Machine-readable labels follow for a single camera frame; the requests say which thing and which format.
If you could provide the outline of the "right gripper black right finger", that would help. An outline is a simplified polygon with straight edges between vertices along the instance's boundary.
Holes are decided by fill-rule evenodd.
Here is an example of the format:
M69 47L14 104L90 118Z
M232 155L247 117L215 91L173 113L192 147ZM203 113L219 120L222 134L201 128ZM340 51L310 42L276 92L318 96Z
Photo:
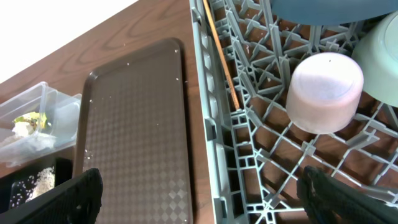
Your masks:
M297 197L312 223L397 224L397 209L306 166L297 181Z

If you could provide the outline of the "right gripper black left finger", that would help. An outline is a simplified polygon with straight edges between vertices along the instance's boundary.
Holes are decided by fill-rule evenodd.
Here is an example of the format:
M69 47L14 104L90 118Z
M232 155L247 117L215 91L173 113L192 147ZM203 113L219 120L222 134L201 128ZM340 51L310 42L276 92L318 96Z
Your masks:
M1 224L94 224L101 209L103 181L99 169L84 173L1 214Z

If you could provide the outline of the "white tissue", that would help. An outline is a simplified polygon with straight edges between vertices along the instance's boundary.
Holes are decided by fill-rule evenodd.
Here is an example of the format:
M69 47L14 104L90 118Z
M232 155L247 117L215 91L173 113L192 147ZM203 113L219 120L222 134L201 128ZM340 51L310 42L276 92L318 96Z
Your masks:
M56 137L45 133L35 133L33 125L28 122L20 121L14 124L12 129L13 135L6 137L1 141L1 147L10 145L19 140L25 143L35 151L41 151L45 148L52 148L55 144Z

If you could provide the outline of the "pink cup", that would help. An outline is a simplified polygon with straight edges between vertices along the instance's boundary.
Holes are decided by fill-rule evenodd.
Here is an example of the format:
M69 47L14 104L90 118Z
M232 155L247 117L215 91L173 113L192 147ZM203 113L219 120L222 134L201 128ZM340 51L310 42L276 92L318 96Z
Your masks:
M312 55L293 72L287 115L308 133L340 131L356 113L363 83L362 69L351 57L333 52Z

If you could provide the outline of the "mint green bowl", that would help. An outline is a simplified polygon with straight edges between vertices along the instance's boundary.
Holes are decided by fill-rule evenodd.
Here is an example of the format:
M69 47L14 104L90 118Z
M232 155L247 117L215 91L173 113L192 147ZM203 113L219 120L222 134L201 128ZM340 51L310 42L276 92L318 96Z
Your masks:
M363 90L397 106L397 12L380 21L354 48L352 59L363 71Z

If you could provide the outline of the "wooden chopstick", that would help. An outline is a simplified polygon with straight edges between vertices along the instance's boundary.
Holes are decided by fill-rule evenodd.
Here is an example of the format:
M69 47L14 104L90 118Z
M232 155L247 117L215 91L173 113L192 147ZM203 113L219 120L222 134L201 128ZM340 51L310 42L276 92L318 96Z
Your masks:
M223 70L224 70L224 75L226 77L226 81L228 82L228 86L229 86L229 89L230 89L230 92L231 92L231 97L232 97L232 100L233 100L233 105L234 105L236 110L239 110L240 106L239 106L238 96L236 94L236 90L235 90L234 85L233 85L233 79L232 79L231 74L229 72L228 64L227 64L226 59L224 57L223 49L222 49L222 46L221 46L220 39L218 37L218 33L217 33L217 30L216 30L216 27L215 27L215 22L213 20L213 16L211 14L211 10L210 10L210 7L209 7L208 0L202 0L202 2L203 2L203 5L204 5L204 8L205 8L206 16L208 18L208 22L209 22L209 25L210 25L211 33L212 33L212 36L213 36L215 44L216 44L218 55L220 56L221 64L222 64L222 67L223 67Z

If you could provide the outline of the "dark blue plate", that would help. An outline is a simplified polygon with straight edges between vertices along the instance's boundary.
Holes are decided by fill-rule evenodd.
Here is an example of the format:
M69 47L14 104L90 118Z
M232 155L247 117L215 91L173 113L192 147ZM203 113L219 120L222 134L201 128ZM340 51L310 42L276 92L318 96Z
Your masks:
M397 0L273 0L278 17L304 25L338 25L363 21L397 10Z

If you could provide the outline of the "green snack wrapper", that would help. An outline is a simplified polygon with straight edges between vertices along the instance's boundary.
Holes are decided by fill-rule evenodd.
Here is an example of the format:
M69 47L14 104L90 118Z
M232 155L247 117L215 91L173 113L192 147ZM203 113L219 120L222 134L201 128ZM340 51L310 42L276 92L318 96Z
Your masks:
M29 123L34 129L37 129L38 126L40 126L41 129L45 129L48 126L46 114L40 114L38 112L26 113L13 120L14 124L18 122Z

